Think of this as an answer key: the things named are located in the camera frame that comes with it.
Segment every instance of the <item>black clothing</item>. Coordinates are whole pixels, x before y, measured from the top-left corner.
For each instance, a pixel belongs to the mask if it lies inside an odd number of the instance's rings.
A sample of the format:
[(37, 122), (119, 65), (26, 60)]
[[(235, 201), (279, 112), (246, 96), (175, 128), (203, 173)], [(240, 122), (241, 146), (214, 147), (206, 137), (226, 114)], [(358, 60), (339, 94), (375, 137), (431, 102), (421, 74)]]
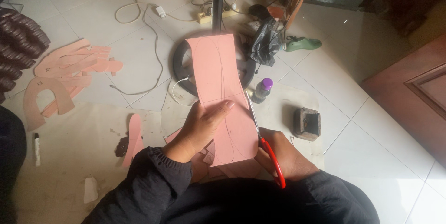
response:
[(83, 223), (379, 223), (364, 192), (324, 171), (285, 189), (250, 178), (189, 185), (191, 177), (191, 162), (148, 147)]
[(16, 223), (12, 192), (25, 156), (25, 127), (14, 113), (0, 106), (0, 223)]

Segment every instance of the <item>black metal pole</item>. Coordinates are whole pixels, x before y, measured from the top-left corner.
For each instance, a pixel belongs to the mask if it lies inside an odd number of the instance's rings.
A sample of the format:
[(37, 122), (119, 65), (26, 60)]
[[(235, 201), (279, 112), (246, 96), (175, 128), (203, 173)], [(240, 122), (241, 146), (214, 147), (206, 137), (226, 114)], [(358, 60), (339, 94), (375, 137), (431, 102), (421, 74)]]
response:
[(212, 0), (212, 34), (219, 35), (222, 27), (223, 0)]

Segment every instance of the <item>door panel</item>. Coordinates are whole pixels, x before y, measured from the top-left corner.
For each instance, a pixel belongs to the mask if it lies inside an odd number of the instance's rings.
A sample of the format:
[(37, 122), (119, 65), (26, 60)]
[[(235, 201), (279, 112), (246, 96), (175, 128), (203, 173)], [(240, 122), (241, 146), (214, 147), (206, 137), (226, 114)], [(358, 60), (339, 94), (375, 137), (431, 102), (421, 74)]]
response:
[(446, 34), (361, 86), (446, 167)]

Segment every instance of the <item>extension socket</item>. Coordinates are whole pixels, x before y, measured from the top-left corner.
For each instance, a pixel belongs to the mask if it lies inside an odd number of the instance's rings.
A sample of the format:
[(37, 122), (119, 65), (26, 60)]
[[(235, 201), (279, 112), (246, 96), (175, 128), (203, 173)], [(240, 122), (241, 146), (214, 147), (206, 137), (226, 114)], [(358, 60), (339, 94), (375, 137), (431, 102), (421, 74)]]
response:
[[(233, 11), (233, 10), (229, 10), (229, 11), (223, 11), (222, 13), (222, 18), (227, 18), (230, 16), (234, 16), (237, 15), (238, 13)], [(212, 20), (212, 15), (210, 16), (206, 16), (205, 12), (202, 13), (198, 13), (198, 22), (199, 23), (208, 23)]]

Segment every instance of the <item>scissors blade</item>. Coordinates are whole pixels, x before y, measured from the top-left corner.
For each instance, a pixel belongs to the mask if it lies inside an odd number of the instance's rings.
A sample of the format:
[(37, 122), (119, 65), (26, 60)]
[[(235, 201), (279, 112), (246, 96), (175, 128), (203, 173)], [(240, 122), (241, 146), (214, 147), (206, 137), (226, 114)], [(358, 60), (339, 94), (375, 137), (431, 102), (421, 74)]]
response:
[(251, 112), (251, 116), (253, 117), (254, 124), (256, 125), (257, 134), (260, 136), (259, 125), (257, 124), (256, 114), (254, 113), (253, 102), (251, 101), (251, 98), (248, 95), (248, 91), (245, 91), (245, 95), (248, 98), (249, 111)]

